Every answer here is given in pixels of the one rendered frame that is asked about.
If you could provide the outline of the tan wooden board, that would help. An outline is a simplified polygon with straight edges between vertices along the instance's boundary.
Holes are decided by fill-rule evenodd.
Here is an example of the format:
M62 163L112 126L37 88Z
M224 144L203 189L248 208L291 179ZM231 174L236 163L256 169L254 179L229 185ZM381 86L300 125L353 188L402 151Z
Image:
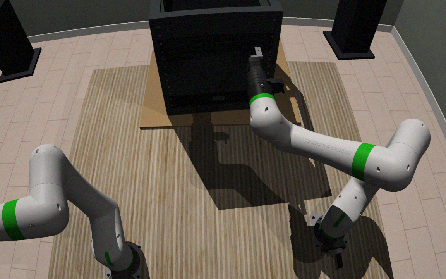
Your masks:
M274 78L284 81L284 91L274 94L280 113L292 124L300 124L300 117L288 70L283 44L279 41ZM250 125L250 109L225 110L168 116L154 49L151 54L140 129L164 127L240 126Z

